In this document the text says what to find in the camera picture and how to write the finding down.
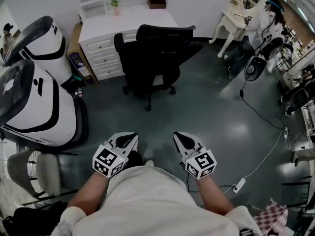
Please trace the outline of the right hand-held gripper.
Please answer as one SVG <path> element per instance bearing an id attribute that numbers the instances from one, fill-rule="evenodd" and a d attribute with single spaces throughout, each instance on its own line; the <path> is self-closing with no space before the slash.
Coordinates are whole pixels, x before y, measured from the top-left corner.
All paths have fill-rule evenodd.
<path id="1" fill-rule="evenodd" d="M 211 174 L 217 161 L 210 149 L 202 147 L 201 141 L 193 134 L 175 131 L 173 141 L 181 154 L 185 171 L 197 180 Z"/>

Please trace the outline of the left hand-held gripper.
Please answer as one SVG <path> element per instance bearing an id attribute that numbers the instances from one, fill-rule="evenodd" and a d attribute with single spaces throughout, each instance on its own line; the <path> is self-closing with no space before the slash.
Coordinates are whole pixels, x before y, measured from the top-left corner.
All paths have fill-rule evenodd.
<path id="1" fill-rule="evenodd" d="M 93 169 L 107 178 L 116 175 L 127 163 L 127 157 L 137 142 L 138 135 L 135 132 L 115 133 L 96 150 Z"/>

